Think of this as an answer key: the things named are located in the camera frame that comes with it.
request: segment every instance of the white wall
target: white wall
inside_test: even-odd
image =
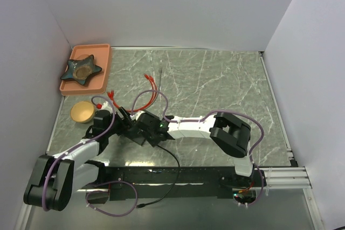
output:
[[[71,48],[44,0],[0,0],[0,224],[13,229],[61,95]]]
[[[47,0],[72,46],[264,50],[291,0]]]
[[[292,0],[265,63],[326,229],[345,225],[345,0]]]

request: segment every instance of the gray floor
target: gray floor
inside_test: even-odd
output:
[[[167,115],[200,116],[212,109],[232,109],[257,119],[265,138],[253,153],[264,166],[290,166],[277,111],[257,52],[205,50],[114,50],[107,90],[115,91],[118,104],[130,108],[139,92],[150,89],[144,73],[156,80],[160,68],[162,92],[170,105]],[[65,98],[49,153],[55,154],[79,142],[90,125],[74,123],[70,109],[90,96]],[[150,94],[141,98],[145,104]],[[164,99],[149,109],[161,115]],[[252,140],[259,130],[252,124]],[[211,140],[185,138],[162,144],[174,152],[182,166],[227,166],[232,160]],[[107,149],[95,160],[113,166],[175,166],[173,158],[149,144],[143,147],[126,138],[113,136]]]
[[[140,199],[139,202],[151,200]],[[101,209],[124,213],[133,200],[108,201]],[[216,198],[167,198],[159,204],[135,209],[123,218],[112,218],[85,207],[85,194],[75,193],[61,212],[46,213],[33,207],[26,230],[291,230],[314,229],[303,190],[270,190],[247,210],[233,200]]]

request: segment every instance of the orange tray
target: orange tray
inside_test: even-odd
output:
[[[112,49],[109,44],[77,45],[73,48],[70,59],[81,60],[91,54],[94,55],[95,64],[100,66],[102,71],[91,77],[83,86],[75,81],[62,81],[62,95],[102,94],[106,91],[112,64]]]

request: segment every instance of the marble table top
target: marble table top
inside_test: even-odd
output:
[[[231,109],[258,120],[265,138],[254,150],[253,158],[261,166],[290,166],[286,143],[258,52],[212,50],[113,50],[113,62],[107,90],[115,91],[115,100],[129,109],[133,99],[150,89],[144,74],[158,81],[169,99],[167,115],[182,117],[205,115],[212,109]],[[146,104],[150,93],[138,100]],[[72,106],[90,95],[67,96],[53,133],[49,154],[61,152],[79,142],[90,123],[75,123],[70,118]],[[165,100],[158,97],[148,109],[161,116]],[[253,124],[254,143],[260,131]],[[232,159],[212,141],[182,138],[162,142],[173,152],[181,166],[231,166]],[[106,150],[96,161],[110,166],[175,166],[176,161],[163,150],[144,146],[127,138],[112,136]]]

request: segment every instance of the yellow bowl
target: yellow bowl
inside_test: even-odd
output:
[[[71,109],[72,120],[79,123],[89,122],[95,114],[95,107],[87,101],[77,102]]]

